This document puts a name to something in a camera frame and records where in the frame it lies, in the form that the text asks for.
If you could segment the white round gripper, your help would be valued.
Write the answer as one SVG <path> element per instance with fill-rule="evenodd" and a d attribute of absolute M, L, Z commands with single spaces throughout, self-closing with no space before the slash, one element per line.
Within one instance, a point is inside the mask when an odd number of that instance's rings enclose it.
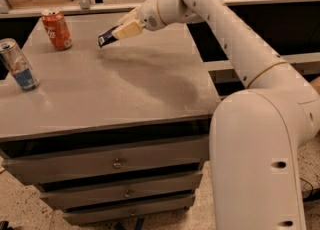
<path fill-rule="evenodd" d="M 142 33 L 143 28 L 156 31 L 165 27 L 160 17 L 158 0 L 146 0 L 139 7 L 121 17 L 117 24 L 112 35 L 118 40 L 138 36 Z"/>

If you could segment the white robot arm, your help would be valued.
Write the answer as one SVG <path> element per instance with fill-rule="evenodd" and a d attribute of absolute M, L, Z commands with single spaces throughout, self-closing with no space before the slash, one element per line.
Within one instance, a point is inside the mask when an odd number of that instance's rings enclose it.
<path fill-rule="evenodd" d="M 206 22 L 244 88 L 215 109 L 209 134 L 217 230 L 306 230 L 298 149 L 319 130 L 320 96 L 223 0 L 146 0 L 118 39 Z"/>

